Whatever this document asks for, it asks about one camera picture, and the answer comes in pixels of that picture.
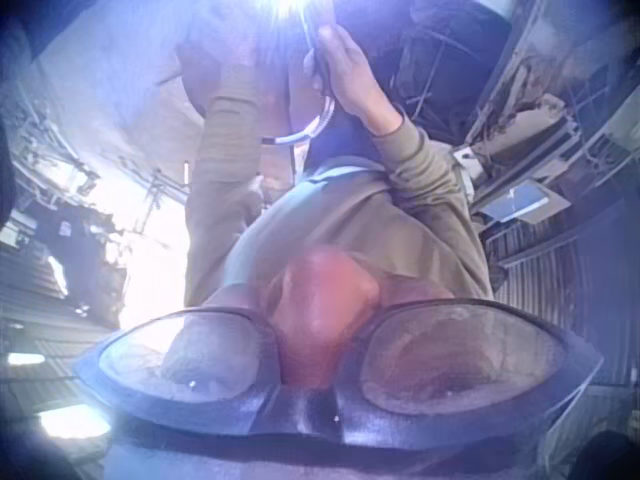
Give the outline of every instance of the safety goggles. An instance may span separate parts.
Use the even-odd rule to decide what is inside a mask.
[[[274,331],[236,308],[119,332],[75,370],[116,411],[183,432],[424,450],[556,421],[601,363],[576,335],[511,307],[437,300],[379,311],[323,390],[283,385]]]

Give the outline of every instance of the long sleeve shirt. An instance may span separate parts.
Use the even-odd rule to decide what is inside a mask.
[[[225,285],[268,284],[313,245],[335,245],[456,297],[490,298],[482,245],[450,163],[408,118],[373,139],[381,162],[327,159],[265,213],[255,71],[223,69],[193,171],[185,303]]]

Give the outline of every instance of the sleeve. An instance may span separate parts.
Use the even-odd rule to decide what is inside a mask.
[[[373,141],[389,172],[396,205],[450,248],[483,297],[491,298],[486,256],[464,193],[442,151],[406,116],[398,130]]]
[[[187,199],[186,306],[201,305],[215,292],[225,258],[260,215],[259,163],[255,71],[226,66],[207,106]]]

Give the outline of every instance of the corrugated metal wall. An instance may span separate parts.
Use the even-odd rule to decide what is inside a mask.
[[[49,439],[40,429],[36,415],[44,410],[87,402],[80,382],[71,371],[72,362],[109,333],[89,318],[81,318],[61,299],[48,263],[42,262],[33,251],[18,252],[0,244],[0,353],[18,351],[46,357],[44,363],[31,366],[9,366],[6,357],[2,360],[2,435],[14,449],[15,442],[24,442],[27,450],[36,448],[33,445],[42,448],[43,443],[53,442],[52,451],[58,452],[58,456],[63,453],[61,461],[56,459],[47,464],[56,467],[42,467],[42,472],[34,473],[31,468],[25,471],[21,466],[19,470],[24,478],[32,478],[31,475],[49,478],[51,469],[58,471],[56,478],[69,478],[69,472],[64,470],[65,462],[70,462],[77,478],[102,478],[106,436],[84,440]]]
[[[622,172],[634,179],[635,170]],[[593,387],[548,442],[556,474],[595,433],[626,433],[632,370],[640,361],[640,199],[634,181],[595,192],[550,221],[517,223],[488,237],[490,258],[508,269],[497,300],[570,328],[604,356]]]

